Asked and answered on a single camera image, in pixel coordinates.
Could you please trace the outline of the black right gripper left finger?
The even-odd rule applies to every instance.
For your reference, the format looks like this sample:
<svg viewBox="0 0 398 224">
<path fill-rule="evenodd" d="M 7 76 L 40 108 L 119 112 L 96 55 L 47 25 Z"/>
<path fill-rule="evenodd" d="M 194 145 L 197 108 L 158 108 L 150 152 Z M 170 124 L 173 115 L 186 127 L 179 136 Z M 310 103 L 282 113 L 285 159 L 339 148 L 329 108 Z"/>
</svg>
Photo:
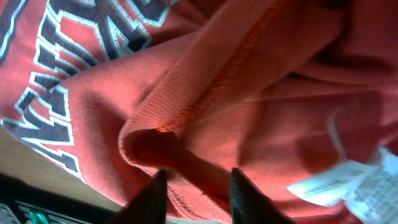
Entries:
<svg viewBox="0 0 398 224">
<path fill-rule="evenodd" d="M 167 171 L 161 170 L 126 207 L 105 224 L 165 224 L 167 217 Z"/>
</svg>

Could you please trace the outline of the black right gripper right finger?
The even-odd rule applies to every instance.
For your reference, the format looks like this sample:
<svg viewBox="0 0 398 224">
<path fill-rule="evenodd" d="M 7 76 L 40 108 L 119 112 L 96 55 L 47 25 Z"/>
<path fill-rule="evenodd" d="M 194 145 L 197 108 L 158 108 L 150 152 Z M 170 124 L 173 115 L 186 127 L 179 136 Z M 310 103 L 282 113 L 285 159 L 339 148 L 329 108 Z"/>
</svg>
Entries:
<svg viewBox="0 0 398 224">
<path fill-rule="evenodd" d="M 262 194 L 238 168 L 233 168 L 229 181 L 233 224 L 294 224 L 269 197 Z"/>
</svg>

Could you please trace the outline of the red t-shirt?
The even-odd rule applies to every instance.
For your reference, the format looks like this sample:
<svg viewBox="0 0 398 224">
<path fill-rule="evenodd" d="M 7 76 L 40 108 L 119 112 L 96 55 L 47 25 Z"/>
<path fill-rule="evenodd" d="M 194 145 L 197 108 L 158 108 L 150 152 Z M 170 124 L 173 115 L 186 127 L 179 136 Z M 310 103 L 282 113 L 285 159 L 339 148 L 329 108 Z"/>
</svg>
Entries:
<svg viewBox="0 0 398 224">
<path fill-rule="evenodd" d="M 1 126 L 126 205 L 231 223 L 246 174 L 297 223 L 397 153 L 397 1 L 2 1 Z"/>
</svg>

